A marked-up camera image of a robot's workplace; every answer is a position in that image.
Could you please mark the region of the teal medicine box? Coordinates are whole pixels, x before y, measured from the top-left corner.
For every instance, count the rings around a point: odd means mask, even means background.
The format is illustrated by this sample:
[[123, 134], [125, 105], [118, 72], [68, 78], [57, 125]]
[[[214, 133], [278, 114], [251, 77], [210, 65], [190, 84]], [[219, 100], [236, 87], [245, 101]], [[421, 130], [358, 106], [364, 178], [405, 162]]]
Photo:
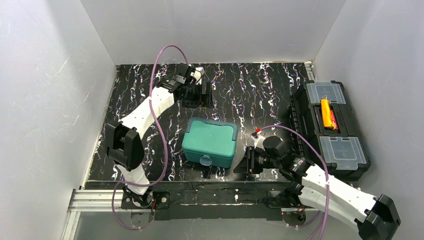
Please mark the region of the teal medicine box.
[[191, 117], [181, 145], [186, 160], [206, 167], [230, 168], [238, 132], [235, 123]]

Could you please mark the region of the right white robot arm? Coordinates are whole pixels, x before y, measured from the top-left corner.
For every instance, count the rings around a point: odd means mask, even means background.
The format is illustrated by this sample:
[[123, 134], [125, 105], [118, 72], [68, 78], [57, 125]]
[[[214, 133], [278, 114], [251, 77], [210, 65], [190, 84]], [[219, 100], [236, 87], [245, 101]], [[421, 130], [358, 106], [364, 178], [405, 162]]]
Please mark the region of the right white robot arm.
[[274, 206], [304, 205], [338, 219], [358, 231], [363, 240], [391, 240], [401, 219], [392, 198], [362, 192], [351, 185], [325, 175], [308, 158], [288, 150], [277, 136], [254, 138], [234, 172], [260, 174], [265, 169], [278, 170], [290, 185], [279, 196], [267, 197]]

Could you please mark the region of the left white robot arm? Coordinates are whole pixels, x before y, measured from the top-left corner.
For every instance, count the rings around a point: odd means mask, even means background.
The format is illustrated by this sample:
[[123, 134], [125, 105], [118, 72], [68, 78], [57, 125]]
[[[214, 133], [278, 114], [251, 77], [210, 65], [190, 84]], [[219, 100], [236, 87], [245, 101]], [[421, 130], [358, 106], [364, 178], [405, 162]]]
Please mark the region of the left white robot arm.
[[106, 125], [106, 154], [118, 165], [131, 193], [142, 197], [152, 186], [142, 166], [142, 138], [152, 124], [158, 124], [158, 117], [176, 102], [184, 108], [214, 107], [212, 84], [204, 75], [203, 67], [179, 63], [174, 73], [149, 86], [149, 96], [135, 110]]

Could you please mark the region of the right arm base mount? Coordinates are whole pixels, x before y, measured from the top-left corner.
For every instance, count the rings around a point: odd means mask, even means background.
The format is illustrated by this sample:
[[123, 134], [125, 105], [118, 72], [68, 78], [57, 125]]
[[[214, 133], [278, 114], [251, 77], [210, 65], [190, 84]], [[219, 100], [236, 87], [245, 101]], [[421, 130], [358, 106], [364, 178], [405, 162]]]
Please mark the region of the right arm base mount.
[[304, 186], [291, 181], [284, 189], [271, 190], [266, 193], [263, 202], [271, 209], [294, 208], [295, 212], [302, 212], [310, 206], [301, 203], [300, 195]]

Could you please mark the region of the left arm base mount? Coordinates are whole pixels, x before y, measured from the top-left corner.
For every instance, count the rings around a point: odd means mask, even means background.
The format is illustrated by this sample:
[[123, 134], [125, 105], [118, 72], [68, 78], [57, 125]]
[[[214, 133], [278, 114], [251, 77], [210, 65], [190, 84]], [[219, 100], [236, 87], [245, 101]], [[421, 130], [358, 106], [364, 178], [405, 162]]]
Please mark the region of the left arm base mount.
[[124, 210], [168, 209], [170, 207], [170, 199], [170, 193], [167, 191], [148, 190], [144, 195], [125, 191], [122, 195], [121, 208]]

